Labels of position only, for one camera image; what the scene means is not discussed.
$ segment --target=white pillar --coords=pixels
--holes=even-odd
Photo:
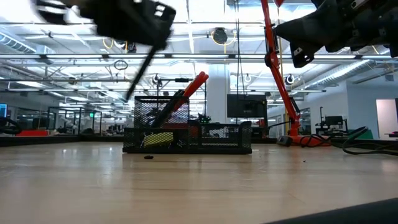
[[[228,124],[226,95],[229,94],[229,65],[210,65],[207,81],[207,115],[211,122]]]

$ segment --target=monitor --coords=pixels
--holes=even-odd
[[[267,118],[266,95],[227,95],[227,117]]]
[[[327,116],[327,117],[325,117],[325,124],[327,126],[342,125],[343,124],[343,116]]]
[[[7,117],[7,104],[1,103],[0,104],[0,118]]]

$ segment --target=ceiling light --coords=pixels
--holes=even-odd
[[[314,55],[314,59],[354,59],[356,55]]]
[[[44,91],[75,91],[75,90],[67,90],[67,89],[48,89]]]
[[[95,54],[88,54],[88,55],[47,55],[47,58],[65,58],[65,59],[71,59],[71,58],[102,58],[102,55],[95,55]]]
[[[40,91],[38,89],[7,89],[7,91]]]
[[[36,87],[36,88],[40,88],[40,87],[46,87],[43,84],[40,84],[38,82],[28,82],[28,81],[21,81],[21,82],[17,82],[18,84],[22,84],[22,85],[26,85],[26,86],[30,86],[30,87]]]
[[[89,101],[89,99],[86,99],[84,97],[79,97],[79,96],[69,96],[70,99],[76,100],[76,101]]]
[[[373,60],[391,59],[391,56],[390,55],[364,55],[364,56],[362,56],[362,59],[373,59]]]
[[[250,82],[251,81],[251,76],[249,74],[246,74],[246,76],[244,77],[244,81],[245,82]]]
[[[30,54],[17,54],[17,55],[0,55],[0,58],[18,58],[18,59],[30,59],[30,58],[40,58],[39,55]]]
[[[110,96],[110,97],[116,99],[116,100],[118,100],[118,99],[121,98],[121,96],[119,95],[119,93],[115,93],[115,92],[113,92],[113,91],[107,91],[105,94],[106,94],[107,96]]]
[[[51,95],[54,95],[54,96],[59,96],[59,97],[65,97],[64,95],[61,95],[61,94],[59,94],[59,93],[54,93],[54,92],[49,92]]]
[[[111,54],[110,58],[146,58],[146,54]],[[155,54],[154,58],[164,58],[163,54]]]
[[[99,106],[99,107],[104,109],[112,109],[112,106]]]
[[[229,55],[221,54],[173,54],[173,58],[228,58]]]

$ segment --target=wooden table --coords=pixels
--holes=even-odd
[[[398,196],[392,156],[271,144],[144,160],[121,148],[0,148],[0,223],[264,223]]]

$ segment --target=black mesh basket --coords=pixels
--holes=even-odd
[[[204,154],[250,154],[251,122],[241,124],[200,124],[188,122],[190,151]]]
[[[135,97],[134,128],[187,128],[188,120],[186,96]]]
[[[136,96],[134,127],[124,129],[123,152],[187,153],[189,100]]]

